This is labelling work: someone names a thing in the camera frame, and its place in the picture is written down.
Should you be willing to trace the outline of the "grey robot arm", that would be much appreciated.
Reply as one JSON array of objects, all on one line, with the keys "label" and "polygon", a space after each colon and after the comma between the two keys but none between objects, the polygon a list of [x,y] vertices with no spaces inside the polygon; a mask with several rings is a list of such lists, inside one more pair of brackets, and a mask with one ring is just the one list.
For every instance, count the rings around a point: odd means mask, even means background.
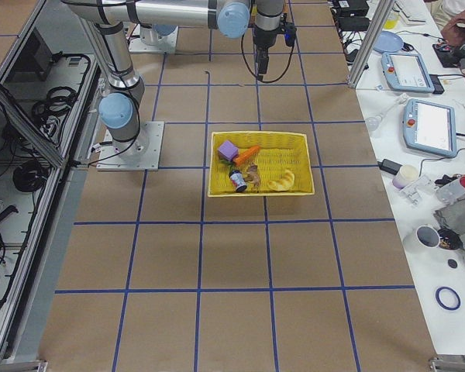
[{"label": "grey robot arm", "polygon": [[141,98],[143,80],[134,53],[174,53],[182,26],[217,29],[230,39],[253,33],[255,64],[249,72],[264,81],[269,49],[278,36],[294,47],[296,26],[283,1],[68,1],[79,17],[110,87]]}]

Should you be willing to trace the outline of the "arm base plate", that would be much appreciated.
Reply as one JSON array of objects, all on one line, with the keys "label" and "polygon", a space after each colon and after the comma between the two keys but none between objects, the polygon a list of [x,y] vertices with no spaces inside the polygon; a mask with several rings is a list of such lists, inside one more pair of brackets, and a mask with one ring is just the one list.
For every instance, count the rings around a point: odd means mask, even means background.
[{"label": "arm base plate", "polygon": [[150,121],[141,124],[139,136],[126,146],[111,143],[101,148],[95,166],[98,171],[157,171],[159,168],[164,122]]},{"label": "arm base plate", "polygon": [[173,54],[177,46],[177,26],[157,25],[144,27],[138,25],[129,37],[129,52],[132,54]]}]

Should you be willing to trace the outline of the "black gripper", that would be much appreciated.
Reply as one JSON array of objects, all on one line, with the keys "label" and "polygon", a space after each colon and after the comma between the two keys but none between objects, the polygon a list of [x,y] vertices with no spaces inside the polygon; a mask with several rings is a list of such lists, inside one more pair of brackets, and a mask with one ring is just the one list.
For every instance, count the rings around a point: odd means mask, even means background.
[{"label": "black gripper", "polygon": [[256,49],[255,61],[257,64],[257,80],[264,82],[264,75],[267,73],[269,63],[269,49],[276,42],[276,33],[263,29],[253,30],[253,45]]}]

